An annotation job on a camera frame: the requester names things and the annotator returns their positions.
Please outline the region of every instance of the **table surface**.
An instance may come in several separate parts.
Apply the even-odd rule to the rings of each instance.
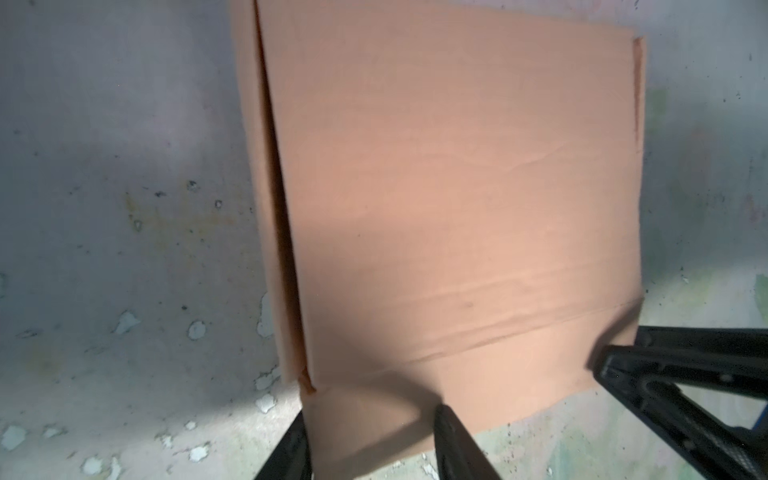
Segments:
[[[483,3],[646,36],[641,322],[765,326],[768,3]],[[252,478],[300,404],[274,381],[226,3],[3,2],[0,55],[0,477]],[[503,478],[697,477],[599,390],[478,443]],[[428,454],[370,478],[435,476]]]

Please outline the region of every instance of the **cardboard box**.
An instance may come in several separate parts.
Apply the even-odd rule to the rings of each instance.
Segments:
[[[409,0],[232,0],[283,377],[317,478],[593,386],[641,300],[644,46]]]

